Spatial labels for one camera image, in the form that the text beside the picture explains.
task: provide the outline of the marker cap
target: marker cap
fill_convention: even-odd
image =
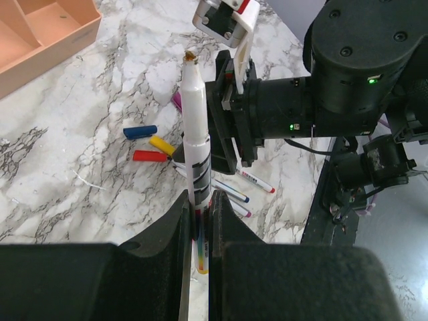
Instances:
[[[155,125],[124,128],[123,133],[129,140],[150,137],[158,132]]]
[[[180,92],[176,92],[171,99],[171,102],[174,104],[175,107],[179,110],[179,112],[183,112],[183,109],[181,108],[181,95]]]
[[[165,142],[161,137],[153,136],[152,138],[150,138],[149,143],[171,157],[175,152],[175,148]]]
[[[150,150],[136,150],[132,157],[134,162],[157,162],[163,163],[168,160],[168,156],[162,152],[153,152]]]

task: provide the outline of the marble table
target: marble table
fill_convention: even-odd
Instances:
[[[0,101],[0,242],[122,243],[156,221],[185,188],[167,163],[134,163],[148,140],[122,129],[155,124],[173,145],[181,115],[170,103],[185,49],[204,80],[226,49],[193,27],[196,0],[98,0],[97,42]],[[306,75],[302,45],[263,1],[252,58],[263,79]],[[328,139],[302,140],[319,150]],[[323,158],[267,141],[249,170],[269,194],[223,177],[251,198],[248,226],[266,242],[298,243]],[[190,320],[207,320],[207,276],[193,271]]]

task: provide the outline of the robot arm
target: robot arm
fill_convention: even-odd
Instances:
[[[288,2],[270,1],[282,14],[293,9]],[[213,169],[235,172],[232,139],[241,164],[250,167],[265,139],[367,136],[386,114],[392,135],[367,144],[362,155],[350,151],[337,166],[338,186],[349,190],[373,184],[380,191],[405,184],[417,173],[401,143],[428,142],[428,2],[322,2],[311,8],[316,18],[304,37],[310,77],[257,79],[251,43],[246,56],[239,51],[233,59],[228,51],[217,56],[216,81],[207,83]],[[193,22],[239,49],[246,35],[252,40],[255,24],[244,25],[257,16],[249,8],[258,3],[248,1],[242,14],[228,3],[201,0]],[[282,17],[288,24],[289,15]]]

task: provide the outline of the pink marker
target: pink marker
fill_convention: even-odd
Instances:
[[[183,113],[183,109],[181,108],[181,95],[179,91],[177,91],[171,98],[171,102],[174,104],[175,107],[177,107],[180,113]]]
[[[238,213],[238,214],[240,214],[240,215],[242,215],[242,216],[244,216],[244,217],[251,217],[251,212],[250,211],[248,211],[244,206],[242,206],[242,205],[240,205],[240,204],[238,204],[238,203],[236,203],[234,200],[232,200],[232,199],[229,199],[229,201],[230,201],[230,205],[232,205],[232,209],[236,212],[236,213]]]

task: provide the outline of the white plastic bracket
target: white plastic bracket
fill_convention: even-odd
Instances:
[[[243,83],[246,80],[246,71],[249,65],[249,53],[253,46],[254,29],[260,12],[260,4],[256,0],[250,0],[242,14],[234,12],[232,18],[246,30],[243,39],[239,43],[233,66],[235,68],[235,80],[238,94],[243,94]]]
[[[244,0],[221,0],[221,2],[226,3],[230,8],[237,11],[242,6]]]

